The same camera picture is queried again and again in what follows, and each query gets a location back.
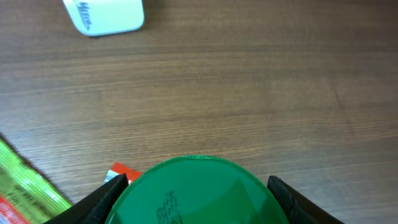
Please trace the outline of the green snack packet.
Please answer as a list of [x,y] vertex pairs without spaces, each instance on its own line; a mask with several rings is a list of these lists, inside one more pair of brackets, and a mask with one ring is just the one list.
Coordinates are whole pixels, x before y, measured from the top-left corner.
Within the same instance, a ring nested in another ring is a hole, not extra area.
[[72,206],[43,175],[1,140],[1,223],[45,223]]

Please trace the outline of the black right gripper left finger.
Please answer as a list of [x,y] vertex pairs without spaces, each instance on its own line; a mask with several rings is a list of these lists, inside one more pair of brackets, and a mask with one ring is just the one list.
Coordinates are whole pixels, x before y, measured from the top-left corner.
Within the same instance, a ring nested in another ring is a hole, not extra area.
[[104,224],[128,185],[126,174],[117,175],[45,224]]

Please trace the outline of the green lid jar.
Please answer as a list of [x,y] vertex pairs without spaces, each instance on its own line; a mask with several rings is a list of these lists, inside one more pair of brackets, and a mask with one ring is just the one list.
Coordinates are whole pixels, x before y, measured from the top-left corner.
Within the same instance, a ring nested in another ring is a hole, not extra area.
[[243,167],[219,157],[180,156],[157,164],[113,205],[110,224],[287,223],[270,190]]

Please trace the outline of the red stick packet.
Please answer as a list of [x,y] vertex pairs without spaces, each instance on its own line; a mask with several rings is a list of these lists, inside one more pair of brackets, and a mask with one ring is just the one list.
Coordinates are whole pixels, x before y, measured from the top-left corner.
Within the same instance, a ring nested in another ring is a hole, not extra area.
[[135,180],[137,180],[142,173],[139,171],[136,171],[134,169],[131,169],[128,166],[125,166],[124,164],[120,162],[115,162],[112,167],[107,171],[104,183],[107,183],[117,175],[125,174],[127,177],[128,184],[132,184]]

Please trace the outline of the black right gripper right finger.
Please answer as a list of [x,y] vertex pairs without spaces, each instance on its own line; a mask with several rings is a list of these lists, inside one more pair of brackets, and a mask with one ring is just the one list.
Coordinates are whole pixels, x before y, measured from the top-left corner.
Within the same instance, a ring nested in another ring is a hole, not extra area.
[[267,188],[291,224],[343,224],[277,176],[268,178]]

